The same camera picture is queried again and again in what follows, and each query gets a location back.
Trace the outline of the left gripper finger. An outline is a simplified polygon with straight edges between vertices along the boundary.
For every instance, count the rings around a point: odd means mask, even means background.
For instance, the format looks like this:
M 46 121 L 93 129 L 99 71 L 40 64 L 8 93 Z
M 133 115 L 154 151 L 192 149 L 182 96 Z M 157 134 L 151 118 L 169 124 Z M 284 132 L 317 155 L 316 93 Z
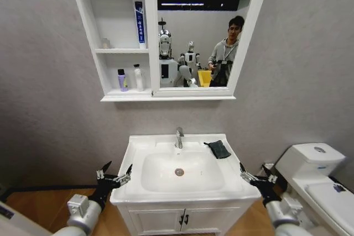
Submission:
M 112 161 L 104 164 L 99 170 L 96 171 L 96 180 L 97 181 L 111 181 L 112 177 L 109 174 L 106 174 L 106 171 L 111 166 Z
M 114 187 L 122 187 L 131 180 L 132 166 L 133 165 L 130 164 L 125 174 L 117 176 L 113 179 Z

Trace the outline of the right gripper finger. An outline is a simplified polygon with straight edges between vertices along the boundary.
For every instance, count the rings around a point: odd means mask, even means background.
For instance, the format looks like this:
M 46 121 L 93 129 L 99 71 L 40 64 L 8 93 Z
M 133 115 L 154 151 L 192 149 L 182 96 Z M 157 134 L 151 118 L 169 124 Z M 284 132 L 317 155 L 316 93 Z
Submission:
M 240 176 L 244 180 L 246 180 L 247 182 L 251 182 L 253 180 L 253 175 L 246 171 L 246 169 L 244 168 L 241 162 L 240 162 L 240 171 L 241 171 Z
M 268 169 L 265 165 L 262 165 L 262 169 L 268 177 L 268 181 L 270 183 L 276 184 L 278 177 L 272 173 L 270 169 Z

